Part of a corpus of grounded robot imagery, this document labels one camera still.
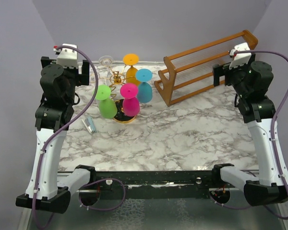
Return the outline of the teal plastic goblet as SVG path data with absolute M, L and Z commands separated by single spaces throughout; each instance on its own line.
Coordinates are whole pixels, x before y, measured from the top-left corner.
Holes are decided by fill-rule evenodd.
M 140 82 L 138 85 L 137 99 L 141 103 L 148 103 L 153 98 L 151 85 L 148 83 L 152 79 L 152 72 L 149 69 L 140 69 L 136 72 L 136 79 Z

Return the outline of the green plastic goblet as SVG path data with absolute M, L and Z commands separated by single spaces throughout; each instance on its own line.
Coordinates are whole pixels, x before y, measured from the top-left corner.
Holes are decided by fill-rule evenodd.
M 117 114 L 116 105 L 110 96 L 110 87 L 107 85 L 99 85 L 95 99 L 98 101 L 98 108 L 101 116 L 106 119 L 112 119 Z

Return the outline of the pink plastic goblet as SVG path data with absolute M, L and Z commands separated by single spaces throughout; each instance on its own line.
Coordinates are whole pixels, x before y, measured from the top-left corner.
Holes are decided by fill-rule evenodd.
M 127 116 L 136 116 L 140 112 L 140 104 L 137 99 L 138 87 L 133 83 L 126 83 L 120 89 L 123 99 L 123 111 Z

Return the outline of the clear wine glass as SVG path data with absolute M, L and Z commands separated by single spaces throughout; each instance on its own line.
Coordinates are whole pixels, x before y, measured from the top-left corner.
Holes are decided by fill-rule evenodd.
M 107 69 L 107 79 L 109 79 L 112 74 L 112 64 L 114 62 L 113 58 L 111 56 L 102 56 L 99 58 L 99 64 Z
M 95 74 L 93 71 L 90 73 L 90 85 L 92 86 L 92 95 L 95 95 L 95 92 L 97 92 L 96 90 L 96 84 L 99 83 L 99 79 L 100 79 L 100 74 L 97 73 Z

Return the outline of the orange plastic goblet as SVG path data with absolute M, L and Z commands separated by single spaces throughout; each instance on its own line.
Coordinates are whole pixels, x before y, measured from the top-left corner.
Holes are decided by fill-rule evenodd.
M 123 62 L 126 66 L 130 66 L 125 74 L 126 83 L 132 83 L 138 86 L 140 82 L 135 77 L 138 69 L 135 68 L 134 65 L 139 62 L 139 57 L 136 54 L 127 54 L 124 56 Z

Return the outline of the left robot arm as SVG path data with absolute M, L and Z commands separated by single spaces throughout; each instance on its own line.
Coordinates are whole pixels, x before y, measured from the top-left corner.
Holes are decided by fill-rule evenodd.
M 96 68 L 89 59 L 81 65 L 73 61 L 67 66 L 58 59 L 42 57 L 41 65 L 43 94 L 35 113 L 35 162 L 29 185 L 17 196 L 16 206 L 62 214 L 74 194 L 78 194 L 83 207 L 97 209 L 100 199 L 122 204 L 129 198 L 199 198 L 201 190 L 208 196 L 210 189 L 223 187 L 210 171 L 98 172 L 87 165 L 78 165 L 58 180 L 62 145 L 76 120 L 75 88 L 88 85 L 89 73 L 96 72 Z

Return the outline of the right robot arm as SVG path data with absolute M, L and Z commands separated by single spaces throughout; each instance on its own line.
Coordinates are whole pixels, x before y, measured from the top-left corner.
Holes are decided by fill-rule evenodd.
M 224 65 L 213 66 L 214 85 L 221 76 L 225 85 L 236 92 L 235 107 L 239 109 L 254 141 L 259 175 L 241 172 L 232 164 L 214 166 L 211 182 L 215 187 L 226 183 L 240 189 L 251 206 L 288 201 L 288 170 L 278 139 L 277 115 L 279 109 L 266 96 L 274 78 L 272 67 L 247 54 L 246 60 L 235 59 Z

